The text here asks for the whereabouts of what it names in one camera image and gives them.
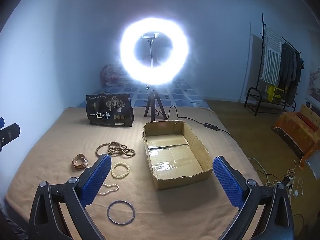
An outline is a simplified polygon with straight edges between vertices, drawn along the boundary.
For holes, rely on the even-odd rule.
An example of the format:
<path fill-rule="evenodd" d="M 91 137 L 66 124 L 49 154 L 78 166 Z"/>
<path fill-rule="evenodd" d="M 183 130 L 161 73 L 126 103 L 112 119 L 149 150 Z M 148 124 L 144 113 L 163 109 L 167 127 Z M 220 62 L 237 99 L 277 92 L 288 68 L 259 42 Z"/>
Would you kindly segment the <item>red strap wristwatch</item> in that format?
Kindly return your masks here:
<path fill-rule="evenodd" d="M 80 153 L 73 158 L 72 165 L 76 170 L 83 170 L 88 166 L 88 159 Z"/>

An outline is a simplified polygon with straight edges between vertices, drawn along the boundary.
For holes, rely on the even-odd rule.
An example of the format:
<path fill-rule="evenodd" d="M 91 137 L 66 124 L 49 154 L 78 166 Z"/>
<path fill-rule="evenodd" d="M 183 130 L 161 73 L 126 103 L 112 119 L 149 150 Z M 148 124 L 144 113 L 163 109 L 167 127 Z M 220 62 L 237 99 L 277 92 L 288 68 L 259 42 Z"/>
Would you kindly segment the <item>folded floral quilt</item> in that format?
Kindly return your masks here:
<path fill-rule="evenodd" d="M 132 81 L 125 68 L 118 63 L 109 63 L 105 65 L 101 74 L 108 84 L 127 85 Z"/>

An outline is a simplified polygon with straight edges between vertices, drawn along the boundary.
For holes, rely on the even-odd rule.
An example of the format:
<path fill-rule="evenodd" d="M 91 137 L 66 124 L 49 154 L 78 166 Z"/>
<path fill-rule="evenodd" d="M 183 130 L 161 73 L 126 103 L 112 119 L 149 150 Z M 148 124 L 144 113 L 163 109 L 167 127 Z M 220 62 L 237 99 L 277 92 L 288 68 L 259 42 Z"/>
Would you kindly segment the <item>black snack bag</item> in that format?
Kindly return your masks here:
<path fill-rule="evenodd" d="M 86 114 L 95 126 L 131 127 L 134 122 L 130 94 L 87 95 Z"/>

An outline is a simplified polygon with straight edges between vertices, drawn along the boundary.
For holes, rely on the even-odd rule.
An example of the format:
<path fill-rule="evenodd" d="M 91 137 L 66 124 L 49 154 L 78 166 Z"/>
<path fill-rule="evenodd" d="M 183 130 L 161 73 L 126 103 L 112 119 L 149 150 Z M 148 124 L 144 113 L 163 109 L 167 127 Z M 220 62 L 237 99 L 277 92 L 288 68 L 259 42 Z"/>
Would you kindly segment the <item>yellow box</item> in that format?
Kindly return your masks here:
<path fill-rule="evenodd" d="M 272 103 L 281 103 L 284 91 L 276 86 L 267 86 L 267 100 Z"/>

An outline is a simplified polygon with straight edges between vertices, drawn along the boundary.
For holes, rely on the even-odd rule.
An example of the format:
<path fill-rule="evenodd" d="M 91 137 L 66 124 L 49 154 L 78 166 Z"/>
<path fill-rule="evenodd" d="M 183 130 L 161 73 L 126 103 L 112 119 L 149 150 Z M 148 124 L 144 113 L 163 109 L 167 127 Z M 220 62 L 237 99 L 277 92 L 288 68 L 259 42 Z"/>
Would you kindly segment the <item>phone holder clamp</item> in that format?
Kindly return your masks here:
<path fill-rule="evenodd" d="M 142 38 L 152 42 L 154 39 L 158 38 L 158 36 L 159 36 L 159 33 L 144 34 L 142 35 Z"/>

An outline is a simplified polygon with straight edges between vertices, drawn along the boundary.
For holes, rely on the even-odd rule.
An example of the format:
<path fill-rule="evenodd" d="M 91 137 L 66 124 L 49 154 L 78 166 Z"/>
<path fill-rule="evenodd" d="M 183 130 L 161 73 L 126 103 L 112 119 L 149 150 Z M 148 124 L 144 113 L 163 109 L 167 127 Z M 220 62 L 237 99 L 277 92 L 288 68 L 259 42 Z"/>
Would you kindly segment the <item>black clothes rack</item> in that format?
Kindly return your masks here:
<path fill-rule="evenodd" d="M 262 62 L 263 62 L 263 41 L 264 41 L 264 26 L 269 27 L 264 20 L 264 15 L 261 16 L 262 21 L 262 32 L 261 32 L 261 53 L 260 53 L 260 61 L 259 61 L 259 68 L 257 70 L 257 80 L 254 85 L 249 87 L 247 89 L 246 98 L 244 101 L 244 107 L 252 111 L 254 116 L 257 116 L 257 114 L 261 113 L 270 113 L 270 114 L 277 114 L 284 111 L 295 111 L 297 108 L 297 103 L 295 102 L 295 96 L 297 92 L 297 88 L 299 83 L 291 84 L 289 88 L 285 88 L 284 95 L 282 98 L 281 103 L 272 103 L 267 100 L 267 86 L 268 83 L 265 83 L 261 78 L 261 71 L 262 71 Z M 296 52 L 300 53 L 301 58 L 301 52 L 298 51 L 287 39 L 285 39 L 283 36 L 282 38 L 282 44 L 287 43 L 292 48 L 296 50 Z M 301 72 L 303 66 L 303 61 L 301 58 Z"/>

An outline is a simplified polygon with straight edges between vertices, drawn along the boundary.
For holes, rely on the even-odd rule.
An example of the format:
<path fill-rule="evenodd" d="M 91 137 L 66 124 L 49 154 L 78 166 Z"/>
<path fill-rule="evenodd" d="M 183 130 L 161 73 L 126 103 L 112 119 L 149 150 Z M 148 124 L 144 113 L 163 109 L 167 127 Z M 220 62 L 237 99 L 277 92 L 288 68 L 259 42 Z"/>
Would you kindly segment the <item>black tripod stand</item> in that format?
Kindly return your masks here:
<path fill-rule="evenodd" d="M 163 104 L 161 102 L 161 98 L 160 98 L 159 94 L 157 93 L 155 86 L 147 85 L 146 90 L 149 92 L 149 94 L 148 94 L 148 101 L 147 101 L 144 117 L 147 116 L 147 114 L 150 110 L 150 121 L 151 122 L 155 121 L 156 103 L 158 103 L 160 110 L 161 110 L 161 115 L 163 116 L 163 119 L 167 120 L 168 117 L 165 113 Z"/>

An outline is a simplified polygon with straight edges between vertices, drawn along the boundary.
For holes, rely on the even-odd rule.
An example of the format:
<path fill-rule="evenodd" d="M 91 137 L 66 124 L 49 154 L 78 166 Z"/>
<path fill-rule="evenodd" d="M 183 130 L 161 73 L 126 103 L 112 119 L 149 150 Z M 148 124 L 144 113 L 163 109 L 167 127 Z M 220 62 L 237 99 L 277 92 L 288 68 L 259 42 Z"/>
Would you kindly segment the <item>blue patterned bed sheet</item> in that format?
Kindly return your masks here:
<path fill-rule="evenodd" d="M 156 90 L 165 107 L 171 105 L 176 107 L 209 107 L 184 79 L 176 78 L 171 83 L 156 87 Z M 146 89 L 145 84 L 137 82 L 127 85 L 107 83 L 103 88 L 97 90 L 95 94 L 130 94 L 133 107 L 145 107 L 149 91 Z"/>

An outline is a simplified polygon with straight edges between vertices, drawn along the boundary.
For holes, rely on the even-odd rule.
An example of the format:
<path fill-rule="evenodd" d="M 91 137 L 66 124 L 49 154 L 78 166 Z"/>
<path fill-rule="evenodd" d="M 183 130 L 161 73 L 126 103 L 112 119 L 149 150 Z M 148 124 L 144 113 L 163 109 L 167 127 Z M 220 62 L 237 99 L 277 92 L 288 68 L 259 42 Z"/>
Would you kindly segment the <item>dark hanging clothes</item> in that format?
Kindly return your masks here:
<path fill-rule="evenodd" d="M 299 83 L 301 78 L 300 53 L 287 43 L 282 44 L 281 48 L 279 77 L 278 87 L 282 90 L 289 88 L 291 84 Z"/>

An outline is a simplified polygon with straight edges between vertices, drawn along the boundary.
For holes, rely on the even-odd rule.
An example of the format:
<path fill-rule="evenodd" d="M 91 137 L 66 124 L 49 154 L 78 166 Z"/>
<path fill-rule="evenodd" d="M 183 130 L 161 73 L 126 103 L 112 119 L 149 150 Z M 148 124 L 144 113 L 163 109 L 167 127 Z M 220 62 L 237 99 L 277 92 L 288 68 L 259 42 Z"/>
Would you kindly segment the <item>striped white towel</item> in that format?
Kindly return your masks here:
<path fill-rule="evenodd" d="M 282 38 L 270 27 L 264 26 L 263 62 L 260 78 L 277 86 L 281 64 Z"/>

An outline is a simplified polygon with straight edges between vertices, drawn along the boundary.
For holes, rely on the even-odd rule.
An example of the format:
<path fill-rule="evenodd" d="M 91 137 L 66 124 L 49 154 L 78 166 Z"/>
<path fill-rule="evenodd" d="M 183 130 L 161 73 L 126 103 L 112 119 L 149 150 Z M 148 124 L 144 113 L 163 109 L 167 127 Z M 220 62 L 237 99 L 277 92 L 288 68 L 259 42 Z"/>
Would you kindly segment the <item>orange covered chair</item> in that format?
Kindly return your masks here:
<path fill-rule="evenodd" d="M 319 109 L 309 103 L 301 105 L 297 112 L 283 112 L 272 126 L 289 137 L 302 155 L 299 166 L 304 168 L 305 161 L 319 150 Z"/>

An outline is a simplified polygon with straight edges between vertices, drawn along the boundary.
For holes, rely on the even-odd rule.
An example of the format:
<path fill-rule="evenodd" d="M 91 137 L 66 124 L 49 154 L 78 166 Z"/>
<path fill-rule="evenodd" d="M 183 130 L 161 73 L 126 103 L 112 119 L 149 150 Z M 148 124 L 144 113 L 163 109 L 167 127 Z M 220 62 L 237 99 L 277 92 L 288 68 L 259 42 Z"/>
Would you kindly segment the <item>dark metal bangle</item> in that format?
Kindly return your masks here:
<path fill-rule="evenodd" d="M 136 217 L 134 206 L 125 200 L 116 200 L 107 207 L 108 220 L 118 226 L 131 224 Z"/>

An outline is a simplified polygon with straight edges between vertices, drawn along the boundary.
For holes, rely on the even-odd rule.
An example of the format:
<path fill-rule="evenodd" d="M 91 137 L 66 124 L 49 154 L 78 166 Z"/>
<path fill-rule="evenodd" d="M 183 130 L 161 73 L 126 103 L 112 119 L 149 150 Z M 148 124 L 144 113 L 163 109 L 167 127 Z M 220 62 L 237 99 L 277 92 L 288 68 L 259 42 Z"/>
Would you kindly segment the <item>cardboard box tray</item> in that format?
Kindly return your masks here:
<path fill-rule="evenodd" d="M 184 121 L 147 122 L 143 141 L 157 191 L 198 183 L 212 174 L 212 156 Z"/>

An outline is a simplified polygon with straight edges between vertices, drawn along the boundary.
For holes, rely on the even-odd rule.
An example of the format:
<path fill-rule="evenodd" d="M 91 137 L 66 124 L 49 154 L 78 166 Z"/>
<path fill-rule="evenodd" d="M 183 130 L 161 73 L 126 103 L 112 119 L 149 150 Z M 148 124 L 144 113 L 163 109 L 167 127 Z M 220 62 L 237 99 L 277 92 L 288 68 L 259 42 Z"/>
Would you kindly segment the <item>wall painting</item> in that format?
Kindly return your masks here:
<path fill-rule="evenodd" d="M 319 108 L 319 33 L 309 31 L 310 34 L 310 76 L 307 98 L 308 100 Z"/>

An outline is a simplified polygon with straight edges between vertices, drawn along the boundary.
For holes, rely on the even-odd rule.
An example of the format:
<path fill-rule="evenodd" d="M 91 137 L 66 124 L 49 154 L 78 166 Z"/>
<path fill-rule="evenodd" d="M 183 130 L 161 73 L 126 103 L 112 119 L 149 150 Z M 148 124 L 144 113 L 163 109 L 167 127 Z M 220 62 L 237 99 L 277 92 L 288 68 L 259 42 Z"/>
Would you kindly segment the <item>tan blanket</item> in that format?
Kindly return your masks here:
<path fill-rule="evenodd" d="M 147 163 L 143 128 L 149 121 L 143 108 L 135 108 L 132 127 L 92 126 L 83 108 L 66 109 L 25 157 L 6 194 L 9 205 L 28 219 L 38 184 L 65 183 L 79 172 L 72 159 L 84 154 L 96 161 L 99 146 L 117 141 L 135 150 L 127 160 L 130 174 L 118 181 L 119 190 L 97 196 L 87 207 L 89 215 L 106 239 L 217 239 L 227 228 L 237 208 L 227 198 L 216 176 L 184 187 L 157 191 Z M 125 226 L 112 224 L 107 207 L 116 200 L 130 202 L 135 220 Z"/>

